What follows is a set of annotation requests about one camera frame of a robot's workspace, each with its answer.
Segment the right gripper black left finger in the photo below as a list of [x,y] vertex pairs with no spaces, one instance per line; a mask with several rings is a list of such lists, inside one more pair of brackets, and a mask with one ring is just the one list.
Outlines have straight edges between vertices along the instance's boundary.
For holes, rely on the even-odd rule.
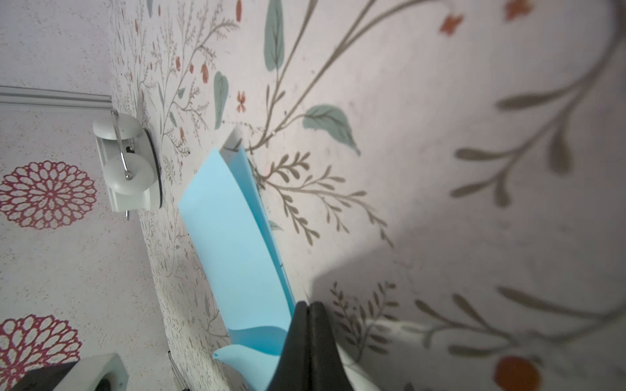
[[268,386],[269,391],[310,390],[311,337],[309,308],[305,301],[295,306],[285,345],[275,375]]

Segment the light blue paper sheet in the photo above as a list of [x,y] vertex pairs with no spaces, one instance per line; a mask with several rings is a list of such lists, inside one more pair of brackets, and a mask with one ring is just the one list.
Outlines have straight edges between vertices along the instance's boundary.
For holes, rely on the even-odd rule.
[[295,300],[239,128],[210,152],[179,212],[231,340],[213,357],[238,371],[252,390],[266,390]]

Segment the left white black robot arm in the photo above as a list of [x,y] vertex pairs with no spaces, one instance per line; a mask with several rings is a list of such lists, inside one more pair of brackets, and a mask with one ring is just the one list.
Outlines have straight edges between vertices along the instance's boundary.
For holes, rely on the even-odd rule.
[[118,354],[98,355],[28,371],[10,391],[125,391],[129,374]]

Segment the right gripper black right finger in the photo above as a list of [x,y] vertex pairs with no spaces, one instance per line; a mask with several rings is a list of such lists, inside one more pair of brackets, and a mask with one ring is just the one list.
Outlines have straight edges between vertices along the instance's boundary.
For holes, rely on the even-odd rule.
[[308,310],[310,386],[315,391],[353,390],[337,350],[324,304],[317,301]]

